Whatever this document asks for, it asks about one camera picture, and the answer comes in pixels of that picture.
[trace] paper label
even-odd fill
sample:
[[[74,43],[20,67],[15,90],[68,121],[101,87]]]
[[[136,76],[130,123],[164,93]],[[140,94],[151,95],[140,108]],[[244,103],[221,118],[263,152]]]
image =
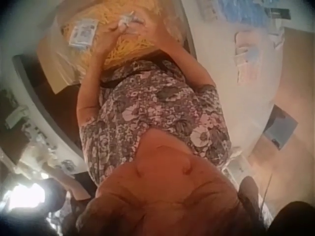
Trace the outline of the paper label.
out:
[[[257,80],[260,73],[261,55],[256,46],[236,48],[234,61],[238,68],[238,84],[249,84]]]
[[[76,48],[87,48],[92,46],[98,20],[82,19],[73,28],[69,45]]]

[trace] yellow noodles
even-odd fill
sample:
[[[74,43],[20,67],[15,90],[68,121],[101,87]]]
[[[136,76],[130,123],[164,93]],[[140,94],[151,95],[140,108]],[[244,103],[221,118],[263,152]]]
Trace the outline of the yellow noodles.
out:
[[[99,25],[107,24],[109,22],[118,20],[122,14],[130,13],[133,5],[145,6],[147,9],[155,12],[156,14],[162,13],[159,0],[107,0],[103,3],[94,5],[90,8],[79,12],[75,15],[64,27],[63,35],[69,41],[72,30],[76,22],[82,18],[92,18],[99,20]],[[96,31],[94,42],[99,38],[99,31]],[[89,66],[91,59],[91,52],[94,45],[84,51],[75,52],[75,62],[80,68],[86,70]],[[156,48],[145,39],[127,40],[119,39],[117,47],[110,53],[105,62],[104,69],[119,65],[131,59],[144,56],[148,53],[156,51]]]

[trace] small card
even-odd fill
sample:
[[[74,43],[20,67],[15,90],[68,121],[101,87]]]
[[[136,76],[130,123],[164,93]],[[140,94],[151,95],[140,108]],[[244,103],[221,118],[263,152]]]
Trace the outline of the small card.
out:
[[[72,30],[69,45],[79,49],[86,49],[92,46],[97,24],[98,20],[94,19],[78,21]]]
[[[284,45],[284,28],[282,27],[277,33],[268,34],[270,40],[274,43],[274,48],[279,50]]]
[[[250,84],[257,80],[261,55],[256,46],[236,48],[234,61],[238,68],[238,84]]]

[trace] person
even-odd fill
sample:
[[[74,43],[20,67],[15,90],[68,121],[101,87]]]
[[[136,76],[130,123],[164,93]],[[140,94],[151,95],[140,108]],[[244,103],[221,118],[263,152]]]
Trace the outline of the person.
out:
[[[102,65],[125,27],[104,28],[82,81],[77,118],[85,161],[98,185],[77,235],[264,235],[258,188],[238,193],[221,167],[231,147],[216,84],[142,7],[132,32],[171,58],[116,69],[101,88]]]
[[[130,23],[128,31],[138,32],[175,63],[134,61],[106,81],[124,78],[118,86],[102,89],[102,66],[126,31],[117,22],[104,28],[77,101],[82,148],[93,181],[99,185],[121,164],[142,152],[159,151],[161,145],[209,160],[220,169],[228,161],[231,142],[215,82],[168,33],[162,18],[145,8],[135,10],[144,24]]]
[[[63,190],[70,193],[70,203],[64,199],[62,204],[58,208],[55,207],[54,211],[60,210],[59,220],[61,222],[62,234],[64,236],[75,235],[76,230],[76,220],[78,216],[85,210],[87,204],[93,198],[89,192],[81,185],[79,181],[70,177],[64,173],[61,169],[54,168],[48,165],[47,162],[43,163],[42,170],[46,172],[51,179],[59,183]],[[56,188],[49,189],[50,191],[57,191]],[[49,199],[50,205],[56,205],[56,202],[60,202],[57,198]]]

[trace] bright light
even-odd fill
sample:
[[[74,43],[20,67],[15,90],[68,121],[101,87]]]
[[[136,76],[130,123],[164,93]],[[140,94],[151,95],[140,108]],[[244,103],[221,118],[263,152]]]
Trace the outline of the bright light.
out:
[[[27,188],[24,185],[17,185],[12,190],[9,202],[9,211],[17,207],[34,208],[45,201],[45,191],[38,184]]]
[[[48,179],[49,178],[49,175],[47,175],[46,173],[40,173],[41,177],[43,179]]]

